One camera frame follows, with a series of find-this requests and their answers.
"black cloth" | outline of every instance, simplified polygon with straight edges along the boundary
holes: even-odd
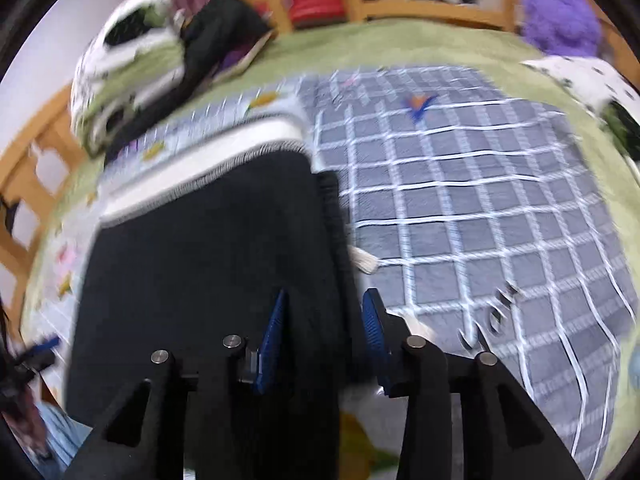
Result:
[[[273,462],[292,478],[332,478],[337,393],[362,376],[366,351],[344,240],[337,179],[312,174],[295,152],[259,156],[101,230],[79,306],[69,415],[93,424],[123,384],[144,377],[157,349],[198,371],[226,335],[259,344],[283,288],[294,378],[278,443],[286,458]]]
[[[115,134],[106,151],[105,164],[120,150],[168,117],[191,97],[228,52],[255,42],[270,30],[260,15],[242,0],[210,0],[182,32],[184,76],[182,81],[149,103]]]

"purple fluffy cushion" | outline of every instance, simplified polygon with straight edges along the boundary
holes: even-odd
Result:
[[[596,56],[600,23],[586,0],[522,0],[523,34],[550,56]]]

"white pillow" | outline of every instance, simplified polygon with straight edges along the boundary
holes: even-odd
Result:
[[[640,96],[606,61],[597,57],[547,56],[522,64],[551,76],[596,116],[609,102],[617,101],[640,124]]]

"silver screw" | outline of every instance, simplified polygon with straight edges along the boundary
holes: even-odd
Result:
[[[498,358],[491,352],[480,352],[478,358],[483,365],[493,366],[498,362]]]
[[[419,335],[411,335],[406,339],[406,343],[411,348],[422,348],[427,344],[427,340]]]
[[[151,362],[157,365],[164,363],[169,358],[169,352],[166,350],[156,350],[151,354]]]
[[[237,334],[228,335],[222,340],[222,344],[227,348],[236,348],[241,342],[242,338]]]

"wall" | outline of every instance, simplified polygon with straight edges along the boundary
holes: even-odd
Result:
[[[0,82],[0,156],[22,126],[73,78],[76,62],[122,0],[58,0],[27,38]],[[65,176],[60,160],[44,156],[38,176],[55,189]],[[28,243],[36,223],[20,208],[15,237]],[[13,277],[0,265],[0,295],[8,303]]]

